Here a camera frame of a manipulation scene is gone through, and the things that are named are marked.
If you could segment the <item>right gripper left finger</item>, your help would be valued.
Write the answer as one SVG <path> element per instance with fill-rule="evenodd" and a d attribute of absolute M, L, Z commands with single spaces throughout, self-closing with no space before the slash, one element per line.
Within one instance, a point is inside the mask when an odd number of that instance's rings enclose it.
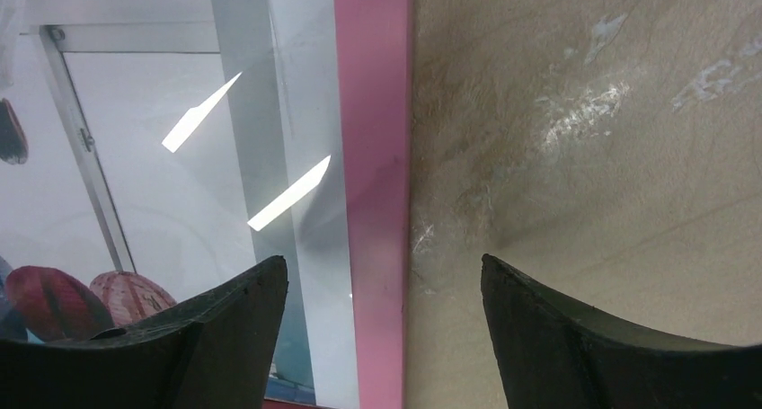
<path fill-rule="evenodd" d="M 288 292 L 272 256 L 87 340 L 2 340 L 4 408 L 260 408 Z"/>

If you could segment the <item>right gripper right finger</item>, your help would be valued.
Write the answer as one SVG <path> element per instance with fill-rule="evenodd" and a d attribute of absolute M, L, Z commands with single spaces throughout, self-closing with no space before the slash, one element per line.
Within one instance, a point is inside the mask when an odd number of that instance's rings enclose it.
<path fill-rule="evenodd" d="M 511 408 L 758 408 L 761 348 L 665 333 L 482 258 L 483 309 Z"/>

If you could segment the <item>printed photo with balls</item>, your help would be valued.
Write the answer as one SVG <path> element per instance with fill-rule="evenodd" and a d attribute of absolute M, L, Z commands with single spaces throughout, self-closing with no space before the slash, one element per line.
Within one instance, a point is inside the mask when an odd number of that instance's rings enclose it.
<path fill-rule="evenodd" d="M 266 399 L 316 405 L 268 0 L 1 0 L 1 342 L 284 258 Z"/>

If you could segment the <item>pink picture frame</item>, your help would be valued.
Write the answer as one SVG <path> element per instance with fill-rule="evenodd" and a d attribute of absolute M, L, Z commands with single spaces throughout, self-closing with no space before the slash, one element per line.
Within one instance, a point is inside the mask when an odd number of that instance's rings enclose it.
<path fill-rule="evenodd" d="M 412 0 L 268 0 L 320 408 L 404 405 Z"/>

